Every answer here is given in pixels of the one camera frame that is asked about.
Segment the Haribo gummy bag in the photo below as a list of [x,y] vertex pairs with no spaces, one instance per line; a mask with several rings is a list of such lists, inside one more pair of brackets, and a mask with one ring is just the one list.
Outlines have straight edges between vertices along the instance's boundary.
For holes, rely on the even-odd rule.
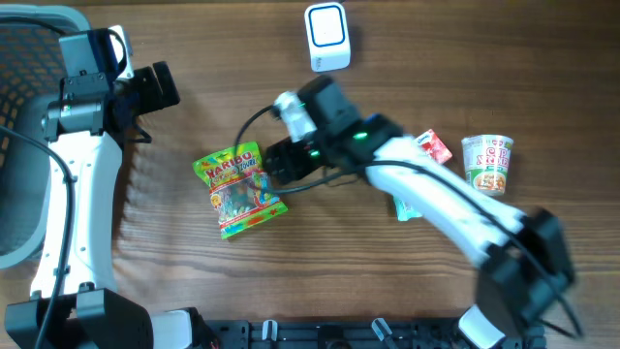
[[280,197],[265,193],[270,180],[263,169],[256,142],[214,152],[193,163],[193,170],[208,187],[218,213],[221,238],[227,239],[288,211]]

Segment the teal tissue pack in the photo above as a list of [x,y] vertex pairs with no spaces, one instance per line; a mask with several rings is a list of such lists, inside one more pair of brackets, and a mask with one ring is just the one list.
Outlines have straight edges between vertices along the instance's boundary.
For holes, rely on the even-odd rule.
[[400,222],[406,222],[411,219],[421,218],[422,214],[415,210],[408,203],[400,200],[397,197],[393,198],[394,206],[395,206],[395,214],[396,218]]

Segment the red white small box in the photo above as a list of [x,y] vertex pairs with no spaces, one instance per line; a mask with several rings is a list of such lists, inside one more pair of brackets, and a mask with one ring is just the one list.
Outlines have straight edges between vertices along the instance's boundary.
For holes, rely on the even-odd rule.
[[417,136],[416,142],[426,155],[439,164],[444,164],[452,158],[450,150],[432,129]]

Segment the instant noodle cup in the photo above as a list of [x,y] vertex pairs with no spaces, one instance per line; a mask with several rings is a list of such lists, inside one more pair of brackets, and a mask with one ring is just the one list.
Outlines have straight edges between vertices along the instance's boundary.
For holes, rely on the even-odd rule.
[[513,139],[478,135],[461,141],[466,181],[487,196],[501,196],[507,187]]

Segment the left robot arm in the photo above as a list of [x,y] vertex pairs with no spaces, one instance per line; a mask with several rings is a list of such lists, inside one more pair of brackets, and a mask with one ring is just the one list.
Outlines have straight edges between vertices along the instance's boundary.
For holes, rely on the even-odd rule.
[[22,348],[163,348],[171,316],[155,317],[118,294],[111,260],[112,206],[127,143],[149,143],[141,115],[179,101],[169,67],[134,69],[121,27],[59,39],[66,74],[47,105],[42,133],[14,133],[36,147],[28,172],[46,182],[44,211],[31,239],[7,256],[40,250],[27,301],[8,305],[5,329]]

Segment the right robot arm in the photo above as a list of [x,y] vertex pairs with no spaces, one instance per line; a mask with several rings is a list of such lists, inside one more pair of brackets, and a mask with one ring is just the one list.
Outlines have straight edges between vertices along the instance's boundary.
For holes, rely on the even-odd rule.
[[523,336],[554,304],[581,337],[564,295],[575,273],[556,216],[527,215],[476,191],[400,125],[379,113],[363,116],[329,76],[280,94],[268,109],[289,133],[265,152],[264,167],[281,185],[276,194],[301,192],[302,178],[334,168],[413,206],[461,250],[478,271],[475,302],[457,321],[471,344],[490,348]]

